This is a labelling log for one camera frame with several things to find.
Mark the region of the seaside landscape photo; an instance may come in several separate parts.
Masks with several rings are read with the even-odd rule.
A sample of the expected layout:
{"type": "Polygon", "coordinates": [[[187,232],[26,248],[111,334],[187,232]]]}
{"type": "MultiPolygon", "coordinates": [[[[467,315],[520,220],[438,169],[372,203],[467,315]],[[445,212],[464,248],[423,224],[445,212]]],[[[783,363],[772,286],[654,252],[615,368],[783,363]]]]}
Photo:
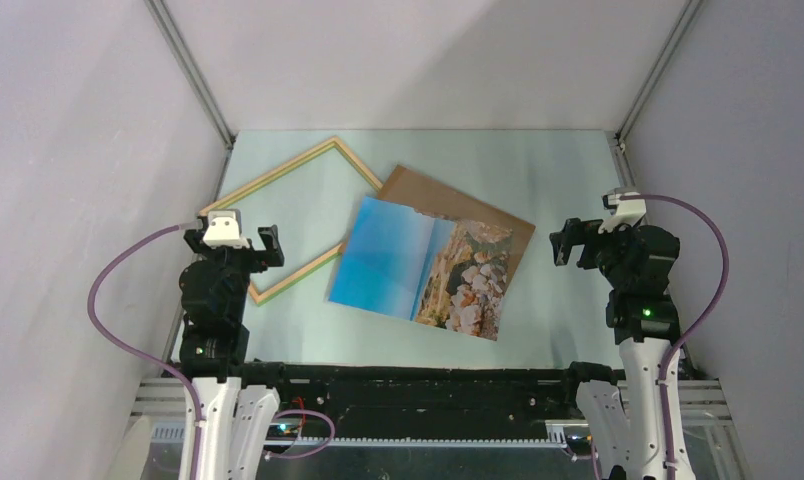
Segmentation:
{"type": "Polygon", "coordinates": [[[509,227],[366,198],[329,299],[495,341],[514,257],[509,227]]]}

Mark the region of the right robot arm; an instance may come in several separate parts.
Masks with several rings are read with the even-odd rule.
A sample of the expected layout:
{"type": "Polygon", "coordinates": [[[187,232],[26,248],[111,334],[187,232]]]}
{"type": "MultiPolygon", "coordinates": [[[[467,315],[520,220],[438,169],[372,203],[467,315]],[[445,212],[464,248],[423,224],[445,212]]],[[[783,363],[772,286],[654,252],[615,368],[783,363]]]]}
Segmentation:
{"type": "Polygon", "coordinates": [[[622,224],[605,231],[600,220],[566,220],[550,236],[554,262],[597,270],[612,290],[605,310],[627,389],[598,365],[572,365],[578,379],[559,392],[563,411],[588,422],[595,466],[602,479],[692,479],[678,396],[680,337],[676,307],[667,292],[680,241],[655,226],[622,224]]]}

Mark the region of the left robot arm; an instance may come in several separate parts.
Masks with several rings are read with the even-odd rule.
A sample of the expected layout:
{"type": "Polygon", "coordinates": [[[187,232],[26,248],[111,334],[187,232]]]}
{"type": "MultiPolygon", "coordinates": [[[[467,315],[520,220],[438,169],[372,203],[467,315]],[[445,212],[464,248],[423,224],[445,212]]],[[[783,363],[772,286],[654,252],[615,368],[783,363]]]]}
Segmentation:
{"type": "Polygon", "coordinates": [[[234,220],[211,220],[183,234],[198,256],[179,276],[184,312],[179,365],[191,382],[187,406],[193,429],[184,450],[184,477],[194,468],[198,479],[255,478],[273,417],[294,403],[289,384],[270,378],[252,385],[244,376],[250,277],[284,263],[277,227],[257,232],[260,250],[234,220]]]}

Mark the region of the wooden picture frame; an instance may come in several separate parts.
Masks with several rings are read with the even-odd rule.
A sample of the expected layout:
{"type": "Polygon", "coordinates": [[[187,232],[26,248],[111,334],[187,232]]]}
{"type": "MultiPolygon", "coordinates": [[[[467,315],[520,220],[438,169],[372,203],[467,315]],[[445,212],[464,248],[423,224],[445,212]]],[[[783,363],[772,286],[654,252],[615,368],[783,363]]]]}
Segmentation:
{"type": "Polygon", "coordinates": [[[293,263],[269,280],[253,276],[249,295],[261,306],[335,260],[359,198],[383,185],[337,135],[244,131],[230,152],[220,198],[200,213],[240,210],[253,241],[257,225],[278,224],[293,263]]]}

